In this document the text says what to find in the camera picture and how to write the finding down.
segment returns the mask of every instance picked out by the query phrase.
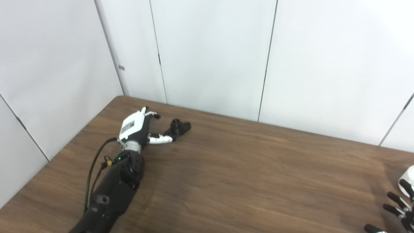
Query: white robotic hand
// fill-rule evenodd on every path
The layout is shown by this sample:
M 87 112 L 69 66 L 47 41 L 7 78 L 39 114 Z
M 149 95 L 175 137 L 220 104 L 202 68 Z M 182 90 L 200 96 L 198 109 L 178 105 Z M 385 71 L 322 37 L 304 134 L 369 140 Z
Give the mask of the white robotic hand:
M 120 141 L 123 143 L 126 142 L 126 144 L 136 142 L 140 148 L 147 144 L 162 144 L 175 141 L 175 138 L 171 136 L 149 133 L 149 122 L 151 118 L 159 119 L 161 116 L 156 112 L 147 112 L 147 110 L 148 107 L 143 107 L 141 111 L 129 115 L 123 121 L 119 133 Z
M 411 204 L 408 204 L 406 201 L 404 201 L 403 198 L 396 195 L 395 193 L 388 192 L 387 197 L 394 201 L 400 208 L 389 204 L 384 204 L 383 208 L 384 210 L 394 214 L 400 219 L 401 224 L 407 233 L 414 233 L 414 189 L 411 184 L 404 179 L 400 179 L 399 184 L 408 193 Z M 386 231 L 381 230 L 371 224 L 366 224 L 364 230 L 367 233 L 387 233 Z

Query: wire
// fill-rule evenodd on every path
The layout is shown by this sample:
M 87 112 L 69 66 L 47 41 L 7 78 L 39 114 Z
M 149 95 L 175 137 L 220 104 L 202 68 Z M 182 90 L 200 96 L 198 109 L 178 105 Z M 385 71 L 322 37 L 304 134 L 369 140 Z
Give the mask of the wire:
M 85 212 L 86 211 L 86 209 L 88 208 L 88 196 L 89 196 L 89 184 L 90 184 L 90 182 L 91 182 L 91 176 L 92 176 L 92 171 L 93 171 L 93 169 L 94 169 L 94 166 L 95 166 L 95 163 L 96 163 L 96 160 L 98 159 L 98 157 L 99 157 L 99 154 L 101 153 L 101 151 L 102 151 L 102 149 L 108 144 L 108 143 L 110 143 L 110 142 L 113 142 L 113 141 L 117 141 L 118 139 L 117 138 L 110 138 L 110 139 L 108 139 L 108 140 L 106 140 L 102 145 L 101 145 L 101 147 L 99 148 L 99 150 L 98 150 L 98 152 L 96 153 L 96 155 L 95 155 L 95 158 L 94 158 L 94 161 L 92 162 L 92 165 L 91 165 L 91 169 L 89 170 L 89 174 L 88 174 L 88 179 L 87 179 L 87 181 L 86 181 L 86 192 L 85 192 L 85 204 L 84 204 L 84 208 L 83 208 L 83 212 Z
M 101 167 L 101 168 L 99 169 L 98 173 L 96 174 L 96 177 L 95 177 L 94 183 L 92 184 L 92 188 L 91 188 L 91 196 L 89 197 L 89 204 L 91 204 L 91 203 L 92 203 L 92 194 L 94 193 L 94 189 L 95 189 L 96 182 L 98 181 L 98 178 L 99 178 L 99 176 L 101 175 L 101 172 L 102 172 L 102 170 L 103 170 L 103 169 L 105 169 L 105 167 Z
M 112 158 L 107 156 L 107 155 L 104 155 L 103 158 L 105 159 L 105 162 L 112 161 Z

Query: black joint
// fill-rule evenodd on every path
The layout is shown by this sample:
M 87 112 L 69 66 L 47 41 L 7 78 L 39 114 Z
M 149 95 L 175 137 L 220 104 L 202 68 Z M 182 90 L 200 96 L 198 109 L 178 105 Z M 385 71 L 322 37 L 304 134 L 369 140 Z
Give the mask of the black joint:
M 181 137 L 191 129 L 190 122 L 181 122 L 180 119 L 174 119 L 171 121 L 170 129 L 163 133 L 164 136 L 170 136 L 173 139 Z
M 409 233 L 412 233 L 413 232 L 413 230 L 412 230 L 412 228 L 410 226 L 410 223 L 408 222 L 408 220 L 406 218 L 402 218 L 401 219 L 401 223 L 402 223 L 402 226 L 405 228 L 405 230 L 407 232 L 409 232 Z
M 413 212 L 411 212 L 411 211 L 405 212 L 405 217 L 407 218 L 409 224 L 414 225 L 414 215 L 413 215 Z

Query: robotic arm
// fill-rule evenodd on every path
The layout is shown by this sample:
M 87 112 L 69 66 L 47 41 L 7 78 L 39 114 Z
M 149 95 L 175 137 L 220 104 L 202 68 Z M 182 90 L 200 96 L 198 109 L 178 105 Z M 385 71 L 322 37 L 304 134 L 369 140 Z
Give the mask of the robotic arm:
M 109 233 L 119 216 L 128 209 L 143 177 L 144 158 L 141 150 L 148 144 L 174 142 L 191 129 L 189 122 L 174 119 L 163 134 L 149 133 L 149 123 L 156 112 L 143 107 L 122 123 L 118 143 L 123 150 L 112 160 L 102 163 L 111 166 L 97 189 L 91 194 L 89 207 L 69 233 Z

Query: wall hinge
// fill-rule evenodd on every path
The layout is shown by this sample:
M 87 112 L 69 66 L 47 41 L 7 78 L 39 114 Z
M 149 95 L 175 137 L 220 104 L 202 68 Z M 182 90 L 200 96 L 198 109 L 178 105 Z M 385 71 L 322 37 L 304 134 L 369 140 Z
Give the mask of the wall hinge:
M 17 121 L 22 125 L 22 127 L 24 128 L 24 130 L 26 130 L 26 127 L 24 126 L 23 122 L 20 120 L 19 117 L 16 116 Z

